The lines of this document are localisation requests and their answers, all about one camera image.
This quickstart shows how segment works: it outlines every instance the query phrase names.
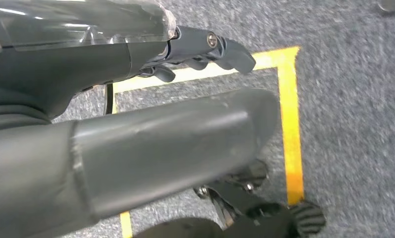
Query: yellow floor marking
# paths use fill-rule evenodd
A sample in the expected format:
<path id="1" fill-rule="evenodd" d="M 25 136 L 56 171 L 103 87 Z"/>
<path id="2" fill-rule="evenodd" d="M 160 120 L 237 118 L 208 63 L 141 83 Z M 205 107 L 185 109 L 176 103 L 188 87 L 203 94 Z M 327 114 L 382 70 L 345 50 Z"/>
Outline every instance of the yellow floor marking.
<path id="1" fill-rule="evenodd" d="M 295 204 L 304 198 L 304 177 L 301 160 L 299 132 L 299 106 L 296 83 L 295 59 L 299 48 L 277 52 L 279 94 L 285 158 L 288 203 Z"/>
<path id="2" fill-rule="evenodd" d="M 256 60 L 254 70 L 278 68 L 279 93 L 281 101 L 283 152 L 285 158 L 286 188 L 289 204 L 295 204 L 304 198 L 304 180 L 301 161 L 301 145 L 299 132 L 299 106 L 296 83 L 295 61 L 299 47 L 260 52 L 253 54 Z M 224 70 L 215 63 L 210 63 L 206 69 L 196 71 L 191 68 L 174 70 L 175 80 L 171 83 L 196 79 L 216 77 L 237 73 L 236 70 Z M 156 77 L 134 77 L 114 84 L 114 94 L 125 91 L 160 86 L 164 83 Z M 113 113 L 117 112 L 116 103 Z M 120 215 L 123 238 L 132 237 L 129 212 Z"/>
<path id="3" fill-rule="evenodd" d="M 124 212 L 120 214 L 120 223 L 121 223 L 121 232 L 123 234 L 123 238 L 131 238 L 133 236 L 133 232 L 131 229 L 129 212 Z"/>

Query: gray carpet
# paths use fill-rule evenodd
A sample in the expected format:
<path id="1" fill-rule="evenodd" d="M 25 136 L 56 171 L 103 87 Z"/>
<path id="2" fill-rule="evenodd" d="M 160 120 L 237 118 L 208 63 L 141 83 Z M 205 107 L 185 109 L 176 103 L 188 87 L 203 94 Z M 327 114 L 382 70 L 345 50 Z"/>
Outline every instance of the gray carpet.
<path id="1" fill-rule="evenodd" d="M 395 237 L 395 15 L 375 1 L 163 0 L 178 23 L 214 30 L 252 52 L 300 46 L 296 69 L 306 198 L 325 207 L 322 238 Z M 117 95 L 130 111 L 243 86 L 278 93 L 274 69 Z M 100 115 L 102 88 L 81 95 L 58 120 Z M 271 181 L 260 194 L 286 201 L 280 130 L 264 149 Z M 131 212 L 136 233 L 183 216 L 216 219 L 186 191 Z M 117 217 L 68 235 L 121 237 Z"/>

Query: black cable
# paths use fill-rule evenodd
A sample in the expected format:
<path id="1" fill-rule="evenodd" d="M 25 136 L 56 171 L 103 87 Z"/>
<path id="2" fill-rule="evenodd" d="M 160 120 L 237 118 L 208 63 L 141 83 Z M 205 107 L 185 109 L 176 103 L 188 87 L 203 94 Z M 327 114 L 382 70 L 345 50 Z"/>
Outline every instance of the black cable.
<path id="1" fill-rule="evenodd" d="M 105 103 L 105 107 L 104 107 L 104 115 L 113 113 L 113 100 L 114 100 L 113 97 L 114 97 L 113 84 L 109 83 L 106 85 L 106 88 L 105 88 L 106 103 Z"/>

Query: metal screw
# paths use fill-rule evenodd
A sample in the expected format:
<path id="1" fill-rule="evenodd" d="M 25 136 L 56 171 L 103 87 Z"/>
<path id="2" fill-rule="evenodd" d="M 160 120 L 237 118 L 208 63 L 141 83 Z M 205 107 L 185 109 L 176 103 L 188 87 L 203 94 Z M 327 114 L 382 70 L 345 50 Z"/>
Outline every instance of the metal screw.
<path id="1" fill-rule="evenodd" d="M 253 189 L 254 189 L 254 185 L 252 183 L 249 182 L 245 185 L 245 190 L 252 191 Z"/>
<path id="2" fill-rule="evenodd" d="M 208 45 L 211 48 L 215 48 L 218 45 L 218 38 L 216 37 L 216 35 L 213 32 L 210 32 L 208 34 L 207 40 L 208 40 Z"/>
<path id="3" fill-rule="evenodd" d="M 209 191 L 206 187 L 200 187 L 198 189 L 194 189 L 196 192 L 197 196 L 199 196 L 202 199 L 207 199 L 209 198 Z"/>

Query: yellow tape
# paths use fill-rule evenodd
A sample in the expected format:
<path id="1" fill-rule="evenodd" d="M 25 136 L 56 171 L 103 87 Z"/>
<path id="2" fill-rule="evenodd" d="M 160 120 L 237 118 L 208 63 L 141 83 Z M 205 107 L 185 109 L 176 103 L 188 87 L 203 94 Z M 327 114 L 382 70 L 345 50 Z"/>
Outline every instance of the yellow tape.
<path id="1" fill-rule="evenodd" d="M 301 160 L 299 132 L 298 90 L 295 72 L 295 58 L 299 48 L 276 52 L 279 93 L 283 131 L 283 152 L 285 158 L 286 188 L 288 203 L 295 204 L 304 198 L 304 179 Z"/>
<path id="2" fill-rule="evenodd" d="M 295 72 L 295 61 L 299 47 L 260 52 L 253 55 L 256 60 L 254 70 L 278 68 L 279 93 L 281 101 L 283 153 L 285 160 L 286 188 L 289 204 L 295 204 L 304 198 L 304 181 L 301 161 L 301 145 L 299 132 L 298 92 Z M 171 83 L 184 82 L 237 73 L 236 70 L 224 70 L 210 63 L 206 69 L 196 71 L 191 68 L 174 70 L 175 80 Z M 156 77 L 135 77 L 114 84 L 114 94 L 125 91 L 165 85 Z M 113 104 L 113 113 L 117 105 Z M 120 215 L 123 238 L 132 237 L 129 212 Z"/>
<path id="3" fill-rule="evenodd" d="M 120 214 L 120 223 L 121 223 L 121 232 L 123 234 L 123 238 L 133 237 L 129 212 L 124 212 Z"/>

